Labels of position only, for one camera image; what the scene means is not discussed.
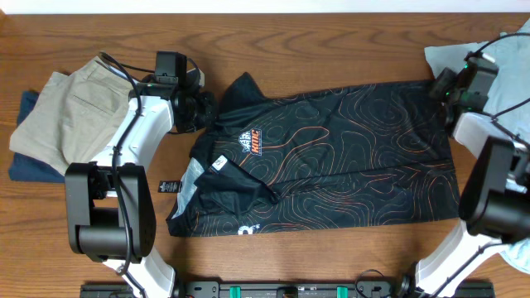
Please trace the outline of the black orange-patterned sports shirt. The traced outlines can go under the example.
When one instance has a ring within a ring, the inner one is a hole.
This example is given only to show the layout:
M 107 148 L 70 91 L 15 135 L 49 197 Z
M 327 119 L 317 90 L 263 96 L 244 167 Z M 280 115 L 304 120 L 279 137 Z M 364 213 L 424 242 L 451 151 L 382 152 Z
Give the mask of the black orange-patterned sports shirt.
M 190 150 L 174 237 L 452 219 L 460 192 L 426 81 L 267 98 L 250 74 Z

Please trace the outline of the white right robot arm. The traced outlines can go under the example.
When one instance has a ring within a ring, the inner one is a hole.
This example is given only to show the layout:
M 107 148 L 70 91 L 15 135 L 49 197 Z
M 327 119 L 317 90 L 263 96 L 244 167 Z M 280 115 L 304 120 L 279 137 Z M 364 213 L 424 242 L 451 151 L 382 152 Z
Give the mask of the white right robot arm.
M 448 134 L 477 159 L 460 196 L 459 221 L 402 279 L 399 297 L 452 297 L 485 260 L 529 236 L 529 147 L 483 113 L 496 65 L 444 69 L 430 95 L 442 102 Z

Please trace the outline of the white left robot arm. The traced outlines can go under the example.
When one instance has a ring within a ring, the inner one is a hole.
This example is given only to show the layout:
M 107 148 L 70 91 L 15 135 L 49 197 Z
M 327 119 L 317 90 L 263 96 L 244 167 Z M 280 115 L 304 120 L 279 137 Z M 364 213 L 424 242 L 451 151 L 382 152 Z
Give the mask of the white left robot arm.
M 155 249 L 157 220 L 147 170 L 166 134 L 211 124 L 217 102 L 199 85 L 137 83 L 108 145 L 65 173 L 70 247 L 113 269 L 135 297 L 183 297 L 176 270 Z

